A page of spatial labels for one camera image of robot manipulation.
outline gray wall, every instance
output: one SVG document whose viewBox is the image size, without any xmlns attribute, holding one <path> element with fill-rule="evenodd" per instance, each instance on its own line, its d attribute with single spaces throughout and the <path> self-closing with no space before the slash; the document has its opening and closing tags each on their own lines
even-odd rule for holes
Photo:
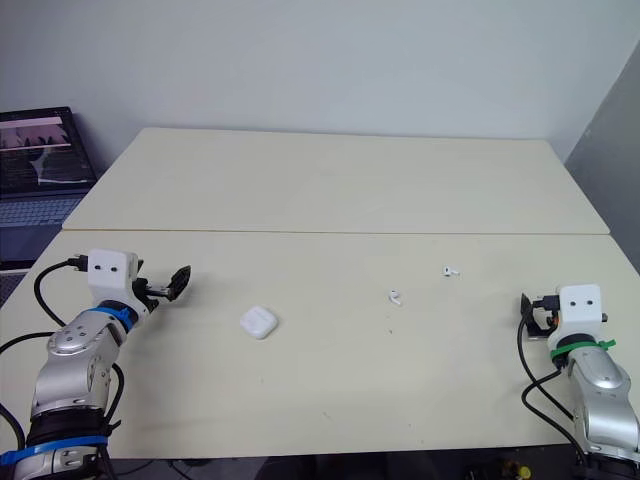
<svg viewBox="0 0 640 480">
<path fill-rule="evenodd" d="M 638 0 L 0 0 L 0 110 L 69 105 L 102 169 L 144 126 L 547 138 L 565 158 Z"/>
<path fill-rule="evenodd" d="M 640 44 L 567 168 L 640 272 Z"/>
</svg>

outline laptop screen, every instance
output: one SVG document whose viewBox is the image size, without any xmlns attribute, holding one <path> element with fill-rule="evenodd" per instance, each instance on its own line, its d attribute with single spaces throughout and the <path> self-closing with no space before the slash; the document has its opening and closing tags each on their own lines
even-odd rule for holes
<svg viewBox="0 0 640 480">
<path fill-rule="evenodd" d="M 0 113 L 0 169 L 2 195 L 86 191 L 96 182 L 67 107 Z"/>
</svg>

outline laptop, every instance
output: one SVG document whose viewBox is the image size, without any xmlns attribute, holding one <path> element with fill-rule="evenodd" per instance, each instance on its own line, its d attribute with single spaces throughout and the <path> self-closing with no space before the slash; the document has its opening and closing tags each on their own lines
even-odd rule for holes
<svg viewBox="0 0 640 480">
<path fill-rule="evenodd" d="M 0 271 L 29 268 L 96 181 L 69 107 L 0 113 Z"/>
</svg>

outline beige tabletop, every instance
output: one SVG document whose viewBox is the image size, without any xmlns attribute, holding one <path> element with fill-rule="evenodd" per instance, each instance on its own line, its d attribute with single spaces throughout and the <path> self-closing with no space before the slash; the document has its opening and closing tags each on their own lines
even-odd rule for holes
<svg viewBox="0 0 640 480">
<path fill-rule="evenodd" d="M 115 457 L 228 457 L 496 447 L 563 442 L 520 403 L 521 292 L 602 287 L 610 350 L 635 379 L 640 411 L 640 278 L 607 235 L 360 235 L 63 232 L 0 311 L 2 341 L 52 330 L 33 298 L 45 266 L 92 247 L 137 252 L 162 281 L 191 264 L 191 285 L 122 346 L 126 374 Z M 460 276 L 444 277 L 449 265 Z M 401 294 L 402 306 L 387 299 Z M 91 306 L 86 274 L 48 278 L 66 320 Z M 240 327 L 254 305 L 280 325 L 258 341 Z M 43 339 L 0 362 L 0 397 L 23 425 Z M 553 367 L 525 345 L 534 373 Z M 550 390 L 572 405 L 566 375 Z M 543 399 L 532 400 L 553 412 Z M 14 448 L 0 426 L 0 451 Z"/>
<path fill-rule="evenodd" d="M 72 230 L 608 233 L 542 140 L 143 130 Z"/>
</svg>

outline black wire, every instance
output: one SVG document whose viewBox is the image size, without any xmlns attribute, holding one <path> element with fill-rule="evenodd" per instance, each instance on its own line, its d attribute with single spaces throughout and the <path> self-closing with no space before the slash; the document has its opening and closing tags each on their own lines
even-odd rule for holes
<svg viewBox="0 0 640 480">
<path fill-rule="evenodd" d="M 187 475 L 182 470 L 180 470 L 178 467 L 176 467 L 173 464 L 173 460 L 169 460 L 168 462 L 169 462 L 169 467 L 172 468 L 173 470 L 175 470 L 176 472 L 178 472 L 182 478 L 185 478 L 186 480 L 193 480 L 193 478 L 191 478 L 189 475 Z"/>
<path fill-rule="evenodd" d="M 105 445 L 98 445 L 98 453 L 102 458 L 102 463 L 104 464 L 105 473 L 109 480 L 118 480 L 116 476 L 116 471 L 113 469 L 113 463 L 111 463 L 111 457 L 109 457 L 109 452 L 107 451 L 107 447 Z"/>
<path fill-rule="evenodd" d="M 111 402 L 109 411 L 104 417 L 106 423 L 109 423 L 111 421 L 111 418 L 113 417 L 113 414 L 116 412 L 116 408 L 118 407 L 118 403 L 120 402 L 120 398 L 122 398 L 122 392 L 124 391 L 124 372 L 117 363 L 114 363 L 111 368 L 113 368 L 113 370 L 116 372 L 116 375 L 118 376 L 118 389 L 116 390 L 116 394 L 113 397 L 113 402 Z"/>
<path fill-rule="evenodd" d="M 518 325 L 518 356 L 520 357 L 520 363 L 522 363 L 522 367 L 524 371 L 527 372 L 527 376 L 531 380 L 532 384 L 535 385 L 535 388 L 540 390 L 540 392 L 549 399 L 551 403 L 553 403 L 562 413 L 565 414 L 566 417 L 573 420 L 573 414 L 558 400 L 556 400 L 549 392 L 547 392 L 542 386 L 536 381 L 536 377 L 533 376 L 533 373 L 529 369 L 529 365 L 527 364 L 527 360 L 524 358 L 524 351 L 522 350 L 522 334 L 525 326 L 525 315 L 522 316 L 522 320 L 520 320 L 520 325 Z"/>
<path fill-rule="evenodd" d="M 49 315 L 51 317 L 51 319 L 54 322 L 56 322 L 58 325 L 60 325 L 61 327 L 64 327 L 66 325 L 66 323 L 64 323 L 60 319 L 60 317 L 58 317 L 55 313 L 53 313 L 53 310 L 51 310 L 49 308 L 49 306 L 46 304 L 46 302 L 44 301 L 44 298 L 42 298 L 42 292 L 40 291 L 40 284 L 42 283 L 42 279 L 44 277 L 46 277 L 48 274 L 50 274 L 54 270 L 66 267 L 68 265 L 70 265 L 69 260 L 65 260 L 64 262 L 60 262 L 60 263 L 56 263 L 55 265 L 51 265 L 50 267 L 47 267 L 42 272 L 40 272 L 38 274 L 38 276 L 36 277 L 36 280 L 33 282 L 33 293 L 36 296 L 36 300 L 38 301 L 38 305 L 40 305 L 42 307 L 42 309 L 45 311 L 45 313 L 47 315 Z"/>
<path fill-rule="evenodd" d="M 143 468 L 147 468 L 153 462 L 155 462 L 155 459 L 151 459 L 151 460 L 149 460 L 147 462 L 144 462 L 142 465 L 140 465 L 140 466 L 138 466 L 136 468 L 132 468 L 131 470 L 126 470 L 124 472 L 117 472 L 116 475 L 118 475 L 119 477 L 122 477 L 124 475 L 129 475 L 131 473 L 138 472 L 138 471 L 142 470 Z"/>
<path fill-rule="evenodd" d="M 527 395 L 529 395 L 529 393 L 531 392 L 531 390 L 533 390 L 536 387 L 539 387 L 541 384 L 556 378 L 558 375 L 560 375 L 562 373 L 562 370 L 558 369 L 553 373 L 550 373 L 549 375 L 542 377 L 540 380 L 535 380 L 531 385 L 529 385 L 527 388 L 524 389 L 524 391 L 522 392 L 522 395 L 520 396 L 520 399 L 522 400 L 522 403 L 524 404 L 525 407 L 527 407 L 529 410 L 531 410 L 534 414 L 536 414 L 538 417 L 540 417 L 542 420 L 544 420 L 545 422 L 547 422 L 549 425 L 551 425 L 553 428 L 555 428 L 557 431 L 559 431 L 562 435 L 564 435 L 566 437 L 567 440 L 569 440 L 569 442 L 571 442 L 571 444 L 574 446 L 574 448 L 576 449 L 576 452 L 578 453 L 578 456 L 580 457 L 580 462 L 583 465 L 588 465 L 587 464 L 587 457 L 584 454 L 584 452 L 582 451 L 582 447 L 580 446 L 580 444 L 577 442 L 577 440 L 573 437 L 573 435 L 571 435 L 562 425 L 560 425 L 558 422 L 556 422 L 555 420 L 553 420 L 551 417 L 548 417 L 547 415 L 545 415 L 544 413 L 542 413 L 540 410 L 538 410 L 537 408 L 535 408 L 533 405 L 531 405 L 528 401 L 527 401 Z"/>
<path fill-rule="evenodd" d="M 22 426 L 20 426 L 20 422 L 18 422 L 16 417 L 11 415 L 11 412 L 7 410 L 5 406 L 2 405 L 1 403 L 0 403 L 0 416 L 7 421 L 7 423 L 11 427 L 11 430 L 13 430 L 13 433 L 15 433 L 16 441 L 18 442 L 18 450 L 22 450 L 25 446 L 25 440 L 24 440 L 24 431 L 22 430 Z"/>
<path fill-rule="evenodd" d="M 2 355 L 6 350 L 13 347 L 17 343 L 29 340 L 31 338 L 50 337 L 51 335 L 53 335 L 53 332 L 38 332 L 16 337 L 13 340 L 9 340 L 7 343 L 0 347 L 0 355 Z M 22 450 L 25 447 L 24 430 L 22 430 L 22 426 L 20 425 L 20 422 L 18 422 L 16 417 L 14 417 L 11 412 L 7 410 L 4 405 L 2 405 L 2 403 L 0 403 L 0 417 L 4 418 L 7 421 L 16 436 L 18 450 Z"/>
<path fill-rule="evenodd" d="M 2 355 L 5 350 L 13 347 L 16 343 L 24 342 L 25 340 L 30 340 L 32 338 L 42 338 L 42 337 L 50 337 L 54 332 L 36 332 L 36 333 L 27 333 L 26 335 L 21 335 L 19 337 L 14 338 L 13 340 L 9 340 L 7 343 L 0 347 L 0 355 Z"/>
</svg>

